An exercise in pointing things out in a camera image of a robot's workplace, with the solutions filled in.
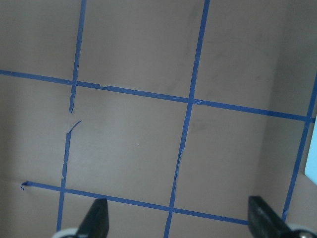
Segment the gray floor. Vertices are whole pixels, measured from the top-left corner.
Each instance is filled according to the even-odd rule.
[[[170,204],[206,3],[0,1],[3,237],[56,231],[60,192],[20,185],[61,186],[66,133],[80,120],[66,189],[110,196],[110,238],[251,237],[240,224],[249,195],[261,195],[288,223],[317,230],[317,186],[304,175],[316,117],[315,107],[308,113],[314,0],[211,0]],[[70,113],[72,80],[79,82]],[[66,192],[62,228],[78,226],[93,200]]]

